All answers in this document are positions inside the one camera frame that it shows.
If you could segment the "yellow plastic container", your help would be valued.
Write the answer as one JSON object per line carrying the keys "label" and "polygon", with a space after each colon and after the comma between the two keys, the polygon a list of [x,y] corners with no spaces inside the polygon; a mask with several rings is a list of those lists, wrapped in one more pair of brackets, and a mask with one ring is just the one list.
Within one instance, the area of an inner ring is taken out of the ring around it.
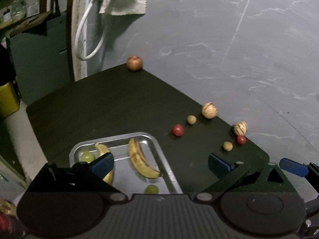
{"label": "yellow plastic container", "polygon": [[0,88],[0,114],[6,118],[20,109],[20,101],[10,82]]}

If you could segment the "small red plum right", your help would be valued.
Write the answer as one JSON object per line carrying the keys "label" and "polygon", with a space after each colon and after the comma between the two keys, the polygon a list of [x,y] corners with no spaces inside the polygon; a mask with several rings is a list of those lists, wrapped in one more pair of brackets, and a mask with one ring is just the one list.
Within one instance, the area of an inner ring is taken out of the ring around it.
{"label": "small red plum right", "polygon": [[239,144],[239,145],[243,145],[245,144],[247,141],[246,137],[244,135],[238,135],[237,138],[236,138],[236,142]]}

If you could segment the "dark cabinet with clutter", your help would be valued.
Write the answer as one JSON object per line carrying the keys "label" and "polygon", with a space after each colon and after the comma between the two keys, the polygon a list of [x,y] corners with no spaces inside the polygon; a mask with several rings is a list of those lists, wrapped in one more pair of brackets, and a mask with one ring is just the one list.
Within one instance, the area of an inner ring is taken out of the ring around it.
{"label": "dark cabinet with clutter", "polygon": [[30,105],[73,82],[71,0],[1,0],[1,77]]}

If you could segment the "striped pepino melon left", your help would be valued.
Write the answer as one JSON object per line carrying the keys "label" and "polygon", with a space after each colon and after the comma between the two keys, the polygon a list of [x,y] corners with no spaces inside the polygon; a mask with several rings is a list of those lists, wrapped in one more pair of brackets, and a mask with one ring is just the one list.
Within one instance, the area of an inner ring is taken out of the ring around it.
{"label": "striped pepino melon left", "polygon": [[218,110],[212,102],[208,102],[202,106],[201,113],[205,118],[212,119],[217,116]]}

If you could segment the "small yellow banana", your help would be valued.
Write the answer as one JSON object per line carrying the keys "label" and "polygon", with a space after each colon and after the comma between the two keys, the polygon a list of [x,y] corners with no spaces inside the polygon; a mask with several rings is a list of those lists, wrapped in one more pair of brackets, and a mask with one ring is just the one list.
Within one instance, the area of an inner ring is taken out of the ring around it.
{"label": "small yellow banana", "polygon": [[98,162],[93,165],[93,173],[109,185],[113,184],[114,180],[114,158],[104,144],[95,144],[95,149],[99,152]]}

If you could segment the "striped pepino melon right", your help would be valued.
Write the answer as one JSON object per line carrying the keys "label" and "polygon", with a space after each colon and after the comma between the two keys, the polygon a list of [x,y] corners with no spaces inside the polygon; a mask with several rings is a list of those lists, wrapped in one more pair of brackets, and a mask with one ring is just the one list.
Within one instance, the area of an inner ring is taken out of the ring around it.
{"label": "striped pepino melon right", "polygon": [[247,123],[244,121],[237,122],[233,126],[233,131],[237,136],[245,135],[247,130],[248,130],[248,126],[247,126]]}

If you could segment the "silver metal tray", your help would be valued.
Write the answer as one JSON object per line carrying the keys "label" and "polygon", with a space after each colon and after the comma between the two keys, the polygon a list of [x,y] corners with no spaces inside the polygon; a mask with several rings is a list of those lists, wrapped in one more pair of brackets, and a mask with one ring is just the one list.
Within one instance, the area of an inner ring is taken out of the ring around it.
{"label": "silver metal tray", "polygon": [[114,156],[110,183],[127,196],[144,193],[148,186],[160,194],[182,193],[158,141],[145,132],[79,142],[69,153],[69,164],[83,160],[83,154],[96,160],[105,152]]}

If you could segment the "small tan round fruit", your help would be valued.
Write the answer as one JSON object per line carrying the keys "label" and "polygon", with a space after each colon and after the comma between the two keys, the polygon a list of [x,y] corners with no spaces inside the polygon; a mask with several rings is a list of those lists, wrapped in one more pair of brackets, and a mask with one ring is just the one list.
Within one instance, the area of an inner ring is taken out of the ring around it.
{"label": "small tan round fruit", "polygon": [[197,121],[197,118],[194,115],[189,115],[187,117],[187,123],[189,125],[194,125],[196,123],[196,121]]}

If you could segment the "large ripe spotted banana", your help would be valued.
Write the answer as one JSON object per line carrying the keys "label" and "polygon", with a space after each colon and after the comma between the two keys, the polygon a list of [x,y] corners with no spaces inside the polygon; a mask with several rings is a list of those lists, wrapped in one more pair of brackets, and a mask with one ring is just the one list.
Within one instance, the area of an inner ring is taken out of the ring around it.
{"label": "large ripe spotted banana", "polygon": [[128,155],[136,171],[143,177],[150,179],[162,177],[160,171],[155,170],[149,165],[140,147],[140,143],[134,138],[129,140]]}

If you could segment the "red-brown apple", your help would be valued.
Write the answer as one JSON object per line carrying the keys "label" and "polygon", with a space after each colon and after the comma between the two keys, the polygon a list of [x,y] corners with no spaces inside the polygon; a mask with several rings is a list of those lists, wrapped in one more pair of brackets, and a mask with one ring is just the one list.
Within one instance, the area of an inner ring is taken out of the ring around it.
{"label": "red-brown apple", "polygon": [[127,58],[127,67],[131,71],[139,71],[143,68],[143,61],[138,56],[130,56]]}

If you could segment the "green round fruit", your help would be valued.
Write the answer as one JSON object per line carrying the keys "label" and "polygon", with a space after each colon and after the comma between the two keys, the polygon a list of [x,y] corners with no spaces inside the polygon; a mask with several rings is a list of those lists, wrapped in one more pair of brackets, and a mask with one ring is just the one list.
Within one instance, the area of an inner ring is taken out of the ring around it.
{"label": "green round fruit", "polygon": [[156,195],[159,193],[159,188],[154,184],[150,184],[145,188],[144,193]]}
{"label": "green round fruit", "polygon": [[93,155],[93,153],[89,152],[89,151],[85,151],[81,154],[80,156],[80,161],[81,162],[87,162],[87,163],[91,163],[95,160],[95,156]]}

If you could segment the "small tan fruit front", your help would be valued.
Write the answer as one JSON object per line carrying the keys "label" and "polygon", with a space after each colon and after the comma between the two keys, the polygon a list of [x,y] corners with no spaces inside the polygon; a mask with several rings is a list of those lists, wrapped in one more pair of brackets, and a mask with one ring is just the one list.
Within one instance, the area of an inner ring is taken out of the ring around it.
{"label": "small tan fruit front", "polygon": [[232,149],[233,149],[233,144],[232,142],[230,141],[225,141],[223,143],[223,149],[226,151],[226,152],[230,152]]}

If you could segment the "striped pepino melon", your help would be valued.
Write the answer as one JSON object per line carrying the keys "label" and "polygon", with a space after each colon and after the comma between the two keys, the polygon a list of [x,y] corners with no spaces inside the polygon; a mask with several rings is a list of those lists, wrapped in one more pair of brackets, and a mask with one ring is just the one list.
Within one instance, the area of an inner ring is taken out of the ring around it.
{"label": "striped pepino melon", "polygon": [[247,130],[248,130],[248,126],[247,126],[247,123],[244,121],[237,122],[233,126],[233,131],[237,136],[245,135]]}
{"label": "striped pepino melon", "polygon": [[202,106],[201,113],[205,118],[212,119],[217,116],[218,110],[212,102],[208,102]]}

